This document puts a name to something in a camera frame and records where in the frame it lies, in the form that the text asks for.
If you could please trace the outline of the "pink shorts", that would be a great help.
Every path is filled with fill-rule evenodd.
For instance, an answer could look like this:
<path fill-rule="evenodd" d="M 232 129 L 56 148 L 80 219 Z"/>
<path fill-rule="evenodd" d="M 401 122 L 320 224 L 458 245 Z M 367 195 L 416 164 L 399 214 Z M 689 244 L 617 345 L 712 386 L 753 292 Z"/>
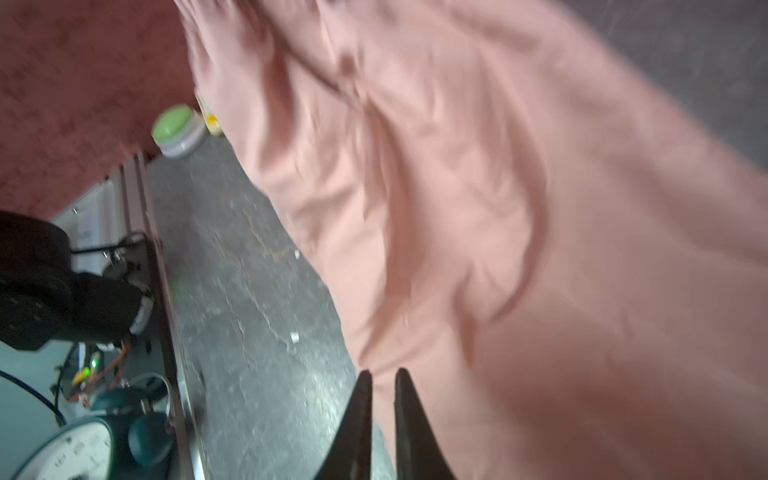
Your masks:
<path fill-rule="evenodd" d="M 181 1 L 395 439 L 460 479 L 763 479 L 767 177 L 550 1 Z"/>

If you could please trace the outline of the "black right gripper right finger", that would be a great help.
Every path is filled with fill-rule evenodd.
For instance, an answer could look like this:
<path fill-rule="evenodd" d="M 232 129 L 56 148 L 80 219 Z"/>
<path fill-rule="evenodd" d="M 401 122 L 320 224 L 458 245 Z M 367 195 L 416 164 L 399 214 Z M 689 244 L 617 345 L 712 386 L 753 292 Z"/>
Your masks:
<path fill-rule="evenodd" d="M 405 368 L 400 368 L 395 377 L 394 414 L 397 478 L 454 480 Z"/>

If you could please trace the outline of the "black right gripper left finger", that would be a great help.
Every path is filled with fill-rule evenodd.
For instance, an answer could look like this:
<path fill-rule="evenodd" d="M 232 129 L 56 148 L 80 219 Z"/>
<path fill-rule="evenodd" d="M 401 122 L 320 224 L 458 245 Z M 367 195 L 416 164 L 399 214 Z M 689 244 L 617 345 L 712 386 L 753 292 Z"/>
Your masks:
<path fill-rule="evenodd" d="M 371 478 L 372 390 L 370 372 L 361 371 L 315 480 Z"/>

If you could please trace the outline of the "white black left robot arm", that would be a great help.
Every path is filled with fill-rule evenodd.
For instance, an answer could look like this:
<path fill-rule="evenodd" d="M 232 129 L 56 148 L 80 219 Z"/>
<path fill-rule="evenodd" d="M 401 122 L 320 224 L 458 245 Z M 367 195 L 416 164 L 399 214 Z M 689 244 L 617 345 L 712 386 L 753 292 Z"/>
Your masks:
<path fill-rule="evenodd" d="M 154 301 L 124 280 L 72 269 L 64 230 L 1 213 L 1 341 L 37 351 L 50 340 L 118 342 L 140 335 Z"/>

